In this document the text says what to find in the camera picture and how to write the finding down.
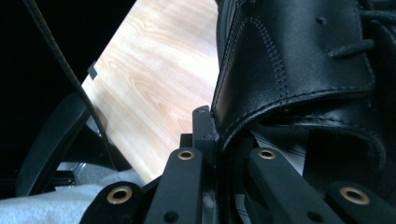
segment gray fabric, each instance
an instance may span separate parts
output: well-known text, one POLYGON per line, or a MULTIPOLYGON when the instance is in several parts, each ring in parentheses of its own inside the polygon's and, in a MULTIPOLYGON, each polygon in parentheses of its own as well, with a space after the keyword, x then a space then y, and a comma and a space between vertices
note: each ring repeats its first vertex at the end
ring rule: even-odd
POLYGON ((134 170, 116 173, 97 184, 59 189, 55 192, 0 201, 0 223, 79 223, 85 210, 105 186, 119 182, 143 181, 134 170))

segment wooden table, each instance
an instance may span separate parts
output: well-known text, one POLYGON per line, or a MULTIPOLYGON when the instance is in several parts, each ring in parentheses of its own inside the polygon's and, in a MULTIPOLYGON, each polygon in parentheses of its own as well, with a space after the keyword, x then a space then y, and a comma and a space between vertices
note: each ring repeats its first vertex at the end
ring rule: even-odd
POLYGON ((191 133, 192 110, 211 104, 217 16, 214 0, 137 0, 82 85, 146 182, 191 133))

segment light wood surface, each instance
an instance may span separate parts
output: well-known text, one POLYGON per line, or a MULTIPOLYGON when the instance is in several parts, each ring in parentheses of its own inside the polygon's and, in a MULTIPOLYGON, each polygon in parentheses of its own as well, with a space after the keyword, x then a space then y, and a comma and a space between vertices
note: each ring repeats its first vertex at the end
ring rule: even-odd
POLYGON ((161 175, 191 112, 210 105, 219 72, 214 0, 137 0, 83 88, 106 132, 149 182, 161 175))

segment brass grommet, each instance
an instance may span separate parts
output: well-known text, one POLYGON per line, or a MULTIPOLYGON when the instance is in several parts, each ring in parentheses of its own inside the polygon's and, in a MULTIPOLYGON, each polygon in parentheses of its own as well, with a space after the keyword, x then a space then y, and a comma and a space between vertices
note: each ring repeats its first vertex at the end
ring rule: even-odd
POLYGON ((261 150, 259 156, 266 160, 273 160, 276 157, 276 154, 270 150, 261 150))
POLYGON ((352 187, 343 187, 340 188, 340 193, 345 199, 352 203, 359 205, 366 205, 370 203, 370 199, 367 194, 359 189, 355 189, 352 187))
POLYGON ((132 190, 128 186, 114 188, 107 195, 107 201, 112 204, 125 203, 132 197, 132 190))
POLYGON ((194 158, 194 153, 192 151, 189 150, 184 150, 181 151, 177 154, 178 158, 183 160, 183 161, 187 161, 187 160, 191 160, 192 158, 194 158))

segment black cable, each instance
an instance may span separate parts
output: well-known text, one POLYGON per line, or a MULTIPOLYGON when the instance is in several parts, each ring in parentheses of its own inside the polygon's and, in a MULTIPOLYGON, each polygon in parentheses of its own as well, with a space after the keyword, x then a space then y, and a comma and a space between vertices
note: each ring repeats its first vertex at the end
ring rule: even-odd
POLYGON ((50 51, 55 56, 56 61, 61 66, 67 79, 69 79, 70 83, 76 89, 78 95, 81 97, 82 101, 84 102, 85 106, 87 106, 88 111, 91 113, 92 118, 96 122, 99 132, 102 135, 102 141, 105 146, 107 155, 110 159, 110 162, 113 165, 113 167, 116 168, 117 166, 114 164, 114 161, 111 157, 110 143, 108 141, 105 128, 101 120, 99 119, 99 116, 97 115, 93 107, 93 104, 90 101, 90 98, 88 98, 87 93, 82 89, 81 83, 78 81, 75 73, 73 72, 72 68, 70 67, 69 63, 64 57, 58 44, 56 43, 55 38, 53 37, 52 32, 50 31, 50 28, 47 25, 47 22, 44 20, 43 14, 41 13, 40 9, 35 3, 35 0, 23 0, 23 3, 26 5, 27 10, 29 11, 30 15, 35 21, 35 25, 37 26, 38 30, 46 40, 50 51))

